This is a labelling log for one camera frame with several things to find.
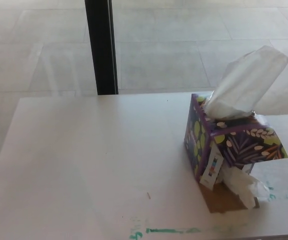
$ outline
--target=cardboard piece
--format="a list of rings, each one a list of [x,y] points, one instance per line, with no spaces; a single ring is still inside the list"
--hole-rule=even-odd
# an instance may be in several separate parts
[[[276,132],[263,116],[254,114],[231,120],[211,119],[203,109],[207,97],[195,93],[191,96],[184,138],[186,152],[199,185],[208,188],[210,192],[215,191],[213,195],[201,187],[210,211],[244,209],[243,204],[241,206],[234,200],[235,197],[231,195],[233,193],[228,193],[228,188],[224,190],[216,184],[222,182],[219,172],[223,163],[249,174],[255,163],[284,159],[288,155]],[[223,207],[214,208],[213,199],[224,201],[224,196],[235,207],[222,204]]]
[[[198,185],[211,214],[247,209],[239,196],[231,192],[222,182],[216,183],[213,190],[208,189],[200,183]],[[254,199],[256,204],[255,208],[259,208],[258,199],[256,197]]]

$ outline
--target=floral tissue box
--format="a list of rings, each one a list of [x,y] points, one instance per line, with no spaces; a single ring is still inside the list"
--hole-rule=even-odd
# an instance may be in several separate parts
[[[255,163],[288,157],[262,115],[217,120],[206,116],[208,96],[192,94],[184,145],[196,180],[209,189],[221,182],[222,164],[250,173]]]

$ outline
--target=tile floor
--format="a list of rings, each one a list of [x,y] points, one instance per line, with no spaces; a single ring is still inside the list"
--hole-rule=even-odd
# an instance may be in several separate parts
[[[211,90],[263,45],[288,55],[288,0],[112,0],[120,93]],[[96,94],[84,0],[0,0],[0,150],[21,97]]]

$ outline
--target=brown cardboard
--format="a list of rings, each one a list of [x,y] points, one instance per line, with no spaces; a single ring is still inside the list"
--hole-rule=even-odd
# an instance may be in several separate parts
[[[200,183],[198,185],[211,214],[247,209],[240,200],[239,196],[235,195],[222,182],[216,183],[213,191]],[[260,207],[259,201],[256,197],[255,204],[255,208]]]

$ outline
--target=table surface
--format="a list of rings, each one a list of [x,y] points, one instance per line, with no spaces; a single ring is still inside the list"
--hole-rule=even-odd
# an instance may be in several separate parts
[[[288,236],[288,159],[255,165],[271,188],[259,209],[209,213],[183,144],[190,97],[22,98],[0,153],[0,240]],[[288,115],[268,120],[288,152]]]

